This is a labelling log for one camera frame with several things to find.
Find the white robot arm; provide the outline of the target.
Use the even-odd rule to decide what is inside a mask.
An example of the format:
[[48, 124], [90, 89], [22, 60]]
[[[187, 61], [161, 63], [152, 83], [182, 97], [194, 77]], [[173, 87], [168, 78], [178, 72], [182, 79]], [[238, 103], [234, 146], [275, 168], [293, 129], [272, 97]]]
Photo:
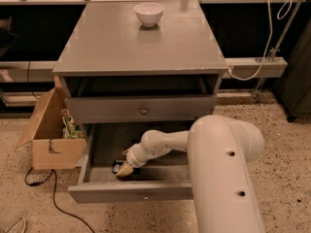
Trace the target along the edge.
[[226, 116], [204, 116], [188, 131], [149, 130], [126, 150], [117, 176], [128, 176], [171, 150], [188, 155], [199, 233], [265, 233], [247, 167], [264, 150], [256, 126]]

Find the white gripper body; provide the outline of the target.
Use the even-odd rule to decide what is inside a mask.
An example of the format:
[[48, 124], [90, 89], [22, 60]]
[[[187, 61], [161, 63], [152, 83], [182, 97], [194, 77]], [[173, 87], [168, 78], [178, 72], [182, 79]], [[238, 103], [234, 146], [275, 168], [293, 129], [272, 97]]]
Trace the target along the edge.
[[142, 144], [135, 144], [128, 149], [126, 163], [133, 168], [140, 168], [151, 159], [151, 155], [151, 151], [144, 148]]

